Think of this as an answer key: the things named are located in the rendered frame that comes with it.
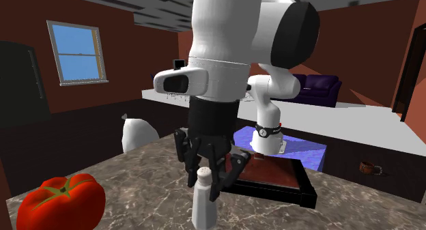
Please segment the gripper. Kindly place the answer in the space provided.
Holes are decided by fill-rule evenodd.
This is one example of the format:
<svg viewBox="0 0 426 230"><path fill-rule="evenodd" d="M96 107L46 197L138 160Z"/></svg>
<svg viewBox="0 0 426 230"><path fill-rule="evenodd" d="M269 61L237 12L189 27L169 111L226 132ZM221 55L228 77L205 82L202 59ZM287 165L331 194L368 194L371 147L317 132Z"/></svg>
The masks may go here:
<svg viewBox="0 0 426 230"><path fill-rule="evenodd" d="M231 155L231 171L226 173L225 154L231 150L231 140L236 131L240 101L213 102L196 96L190 97L188 112L188 135L183 129L174 132L177 158L185 164L188 187L197 181L201 157L208 151L209 168L212 171L210 201L215 202L223 188L231 187L251 159L251 154L242 151Z"/></svg>

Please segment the white salt shaker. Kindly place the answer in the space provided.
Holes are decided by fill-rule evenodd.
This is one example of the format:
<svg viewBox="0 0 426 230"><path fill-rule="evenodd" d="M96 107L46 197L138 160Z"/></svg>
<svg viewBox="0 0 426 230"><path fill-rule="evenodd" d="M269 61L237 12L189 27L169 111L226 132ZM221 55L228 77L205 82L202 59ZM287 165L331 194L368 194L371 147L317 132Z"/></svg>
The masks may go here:
<svg viewBox="0 0 426 230"><path fill-rule="evenodd" d="M217 204L210 200L212 171L209 167L197 170L194 186L192 223L196 230L213 230L217 220Z"/></svg>

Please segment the black box with red top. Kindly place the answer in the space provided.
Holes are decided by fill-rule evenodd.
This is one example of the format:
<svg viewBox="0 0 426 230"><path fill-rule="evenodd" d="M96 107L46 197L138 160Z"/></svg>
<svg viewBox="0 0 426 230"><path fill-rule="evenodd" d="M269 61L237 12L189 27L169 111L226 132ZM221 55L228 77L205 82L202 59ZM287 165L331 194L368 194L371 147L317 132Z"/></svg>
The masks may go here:
<svg viewBox="0 0 426 230"><path fill-rule="evenodd" d="M315 208L317 193L300 160L258 153L251 156L238 179L224 192Z"/></svg>

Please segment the white tied sack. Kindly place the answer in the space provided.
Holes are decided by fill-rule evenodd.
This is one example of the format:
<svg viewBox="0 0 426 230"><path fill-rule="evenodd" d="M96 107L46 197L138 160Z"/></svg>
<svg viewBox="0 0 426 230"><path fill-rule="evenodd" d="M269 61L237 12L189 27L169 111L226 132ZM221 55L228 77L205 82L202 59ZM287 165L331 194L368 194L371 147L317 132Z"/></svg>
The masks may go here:
<svg viewBox="0 0 426 230"><path fill-rule="evenodd" d="M147 145L160 137L156 129L143 119L129 118L125 113L122 115L124 120L122 148L127 153L130 150Z"/></svg>

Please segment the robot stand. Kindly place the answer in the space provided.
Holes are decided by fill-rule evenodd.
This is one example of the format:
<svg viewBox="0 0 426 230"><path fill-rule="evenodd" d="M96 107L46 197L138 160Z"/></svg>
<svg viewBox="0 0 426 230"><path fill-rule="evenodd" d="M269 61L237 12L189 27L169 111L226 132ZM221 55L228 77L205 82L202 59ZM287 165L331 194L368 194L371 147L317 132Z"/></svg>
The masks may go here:
<svg viewBox="0 0 426 230"><path fill-rule="evenodd" d="M238 147L253 150L250 142L252 141L254 130L254 127L245 126L235 132L235 144ZM327 148L326 145L287 135L283 136L283 140L286 143L286 145L283 146L284 152L280 152L274 155L274 157L299 159L303 167L322 172Z"/></svg>

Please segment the purple sofa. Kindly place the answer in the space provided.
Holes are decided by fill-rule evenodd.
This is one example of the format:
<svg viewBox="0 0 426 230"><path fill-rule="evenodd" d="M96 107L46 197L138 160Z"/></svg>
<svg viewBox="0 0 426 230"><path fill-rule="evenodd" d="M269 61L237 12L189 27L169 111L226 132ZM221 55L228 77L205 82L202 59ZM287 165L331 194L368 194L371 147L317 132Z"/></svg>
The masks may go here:
<svg viewBox="0 0 426 230"><path fill-rule="evenodd" d="M283 102L309 104L335 108L342 82L338 76L319 74L294 74L300 82L300 92L292 99L278 99Z"/></svg>

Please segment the dark counter with white top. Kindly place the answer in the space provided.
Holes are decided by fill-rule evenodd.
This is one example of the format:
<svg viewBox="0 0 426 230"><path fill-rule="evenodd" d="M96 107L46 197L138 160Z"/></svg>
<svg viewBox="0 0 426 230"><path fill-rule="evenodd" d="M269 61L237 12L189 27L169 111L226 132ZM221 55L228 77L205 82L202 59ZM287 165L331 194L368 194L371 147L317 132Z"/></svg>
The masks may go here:
<svg viewBox="0 0 426 230"><path fill-rule="evenodd" d="M324 173L426 204L426 143L389 108L275 104L284 134L327 146ZM361 173L362 161L381 166L382 174Z"/></svg>

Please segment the brown pet bowl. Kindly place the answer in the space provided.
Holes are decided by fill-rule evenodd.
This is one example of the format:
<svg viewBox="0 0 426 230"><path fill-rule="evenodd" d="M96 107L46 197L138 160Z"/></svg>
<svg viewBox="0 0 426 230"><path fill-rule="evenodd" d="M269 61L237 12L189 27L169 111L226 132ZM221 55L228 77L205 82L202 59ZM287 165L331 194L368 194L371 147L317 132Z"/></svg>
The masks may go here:
<svg viewBox="0 0 426 230"><path fill-rule="evenodd" d="M382 167L371 162L362 161L359 165L359 171L366 175L381 175Z"/></svg>

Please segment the red tomato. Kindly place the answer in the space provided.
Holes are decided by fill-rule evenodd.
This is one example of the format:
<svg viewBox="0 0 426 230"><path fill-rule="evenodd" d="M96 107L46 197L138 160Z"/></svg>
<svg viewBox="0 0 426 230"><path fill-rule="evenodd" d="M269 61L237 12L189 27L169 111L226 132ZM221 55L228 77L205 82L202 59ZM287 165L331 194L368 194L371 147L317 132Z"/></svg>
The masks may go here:
<svg viewBox="0 0 426 230"><path fill-rule="evenodd" d="M16 230L94 230L105 204L104 188L90 174L54 177L24 198Z"/></svg>

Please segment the dark refrigerator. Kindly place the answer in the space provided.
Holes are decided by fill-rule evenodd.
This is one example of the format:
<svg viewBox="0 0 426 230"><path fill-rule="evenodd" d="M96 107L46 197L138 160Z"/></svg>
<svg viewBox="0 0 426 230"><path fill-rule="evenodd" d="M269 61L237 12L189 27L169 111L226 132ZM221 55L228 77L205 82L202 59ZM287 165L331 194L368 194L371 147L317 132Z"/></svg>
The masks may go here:
<svg viewBox="0 0 426 230"><path fill-rule="evenodd" d="M0 41L0 128L51 118L35 50Z"/></svg>

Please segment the dark open doorway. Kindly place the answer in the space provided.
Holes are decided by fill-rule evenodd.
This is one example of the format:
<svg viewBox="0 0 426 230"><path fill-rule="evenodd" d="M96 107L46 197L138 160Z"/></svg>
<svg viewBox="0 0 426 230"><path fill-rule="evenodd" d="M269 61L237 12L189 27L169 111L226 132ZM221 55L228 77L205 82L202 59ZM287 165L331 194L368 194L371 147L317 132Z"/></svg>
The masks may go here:
<svg viewBox="0 0 426 230"><path fill-rule="evenodd" d="M402 122L404 122L406 119L425 53L426 23L416 27L412 34L410 47L408 49L406 61L403 66L403 72L401 74L401 79L392 108L393 113L401 114Z"/></svg>

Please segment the window with grey frame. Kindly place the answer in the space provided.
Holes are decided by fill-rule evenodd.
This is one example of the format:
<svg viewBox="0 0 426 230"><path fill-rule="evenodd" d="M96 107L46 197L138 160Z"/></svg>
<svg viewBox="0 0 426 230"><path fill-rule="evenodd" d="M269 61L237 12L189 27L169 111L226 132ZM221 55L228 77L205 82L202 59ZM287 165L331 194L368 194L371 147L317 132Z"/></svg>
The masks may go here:
<svg viewBox="0 0 426 230"><path fill-rule="evenodd" d="M46 24L62 87L108 81L99 28L53 20Z"/></svg>

